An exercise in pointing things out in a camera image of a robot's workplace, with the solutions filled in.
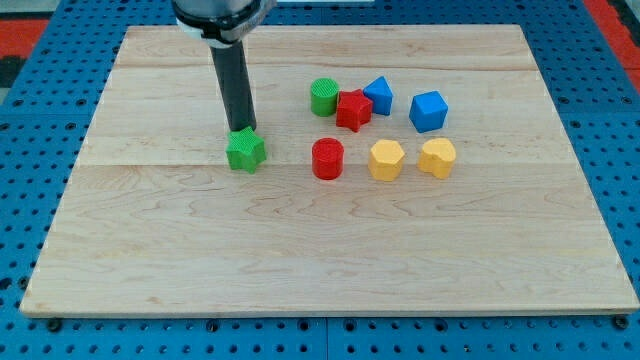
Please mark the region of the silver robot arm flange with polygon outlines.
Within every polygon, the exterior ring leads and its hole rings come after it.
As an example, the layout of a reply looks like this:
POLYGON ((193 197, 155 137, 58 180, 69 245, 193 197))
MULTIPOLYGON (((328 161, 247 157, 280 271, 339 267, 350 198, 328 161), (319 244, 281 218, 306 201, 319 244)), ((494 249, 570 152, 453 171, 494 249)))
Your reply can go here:
POLYGON ((276 5, 276 0, 171 1, 179 28, 213 48, 241 42, 276 5))

